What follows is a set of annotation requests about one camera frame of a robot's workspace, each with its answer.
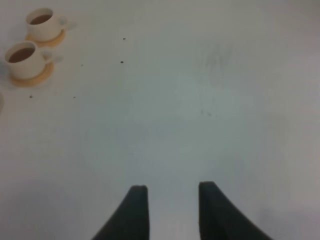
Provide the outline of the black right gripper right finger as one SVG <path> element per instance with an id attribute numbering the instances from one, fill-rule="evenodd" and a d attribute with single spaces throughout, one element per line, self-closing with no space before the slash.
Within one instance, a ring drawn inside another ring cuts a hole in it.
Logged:
<path id="1" fill-rule="evenodd" d="M 269 240 L 212 181 L 198 186 L 199 234 L 202 240 Z"/>

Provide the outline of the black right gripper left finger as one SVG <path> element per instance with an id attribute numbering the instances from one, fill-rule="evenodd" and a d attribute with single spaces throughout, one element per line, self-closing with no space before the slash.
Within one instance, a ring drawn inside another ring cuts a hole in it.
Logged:
<path id="1" fill-rule="evenodd" d="M 148 188 L 134 185 L 94 240 L 148 240 L 150 216 Z"/>

